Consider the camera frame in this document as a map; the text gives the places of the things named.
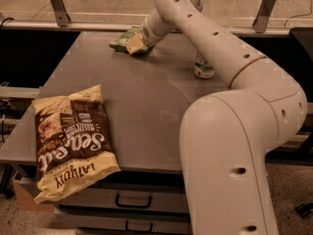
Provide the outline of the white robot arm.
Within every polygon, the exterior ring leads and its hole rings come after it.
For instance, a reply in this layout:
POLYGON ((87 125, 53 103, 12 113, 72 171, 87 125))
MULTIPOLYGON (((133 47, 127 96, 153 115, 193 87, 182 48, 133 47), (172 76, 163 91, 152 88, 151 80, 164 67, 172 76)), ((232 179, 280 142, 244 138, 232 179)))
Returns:
POLYGON ((178 28, 216 70, 224 91, 183 116, 179 147, 194 235, 279 235, 267 153, 303 125, 307 99, 275 62, 199 10, 200 0, 155 0, 130 53, 178 28))

